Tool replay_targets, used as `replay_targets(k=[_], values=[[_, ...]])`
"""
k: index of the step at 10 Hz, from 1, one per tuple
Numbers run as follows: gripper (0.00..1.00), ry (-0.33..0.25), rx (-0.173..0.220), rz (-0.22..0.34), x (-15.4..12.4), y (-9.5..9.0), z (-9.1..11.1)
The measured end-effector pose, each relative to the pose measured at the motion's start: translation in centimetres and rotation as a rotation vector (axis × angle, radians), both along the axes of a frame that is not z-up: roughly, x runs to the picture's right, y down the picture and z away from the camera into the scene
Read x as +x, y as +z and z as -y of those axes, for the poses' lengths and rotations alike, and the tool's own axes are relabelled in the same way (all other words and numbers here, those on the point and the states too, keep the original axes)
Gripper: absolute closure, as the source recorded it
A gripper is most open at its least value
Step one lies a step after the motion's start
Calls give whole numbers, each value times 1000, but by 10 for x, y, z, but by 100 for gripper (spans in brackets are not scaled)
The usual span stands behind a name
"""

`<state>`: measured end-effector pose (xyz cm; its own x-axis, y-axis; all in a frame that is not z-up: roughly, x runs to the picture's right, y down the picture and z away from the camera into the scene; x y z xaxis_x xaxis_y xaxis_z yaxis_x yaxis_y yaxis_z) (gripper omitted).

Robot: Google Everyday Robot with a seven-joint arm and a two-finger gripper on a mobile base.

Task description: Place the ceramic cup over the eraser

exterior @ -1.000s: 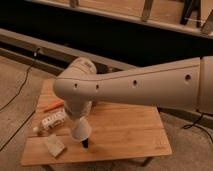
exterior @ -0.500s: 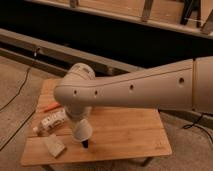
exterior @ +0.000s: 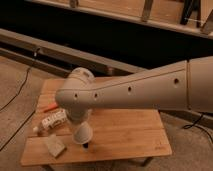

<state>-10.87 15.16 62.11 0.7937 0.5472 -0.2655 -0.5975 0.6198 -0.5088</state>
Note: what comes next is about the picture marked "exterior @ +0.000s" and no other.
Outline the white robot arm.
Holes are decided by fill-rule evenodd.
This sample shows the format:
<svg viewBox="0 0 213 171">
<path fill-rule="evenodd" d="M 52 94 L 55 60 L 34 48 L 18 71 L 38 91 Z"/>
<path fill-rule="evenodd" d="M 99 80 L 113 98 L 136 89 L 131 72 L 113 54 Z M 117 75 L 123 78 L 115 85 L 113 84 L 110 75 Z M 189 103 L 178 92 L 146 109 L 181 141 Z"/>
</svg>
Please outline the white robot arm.
<svg viewBox="0 0 213 171">
<path fill-rule="evenodd" d="M 76 68 L 57 90 L 55 101 L 75 122 L 93 108 L 213 113 L 213 56 L 103 82 L 96 82 L 89 70 Z"/>
</svg>

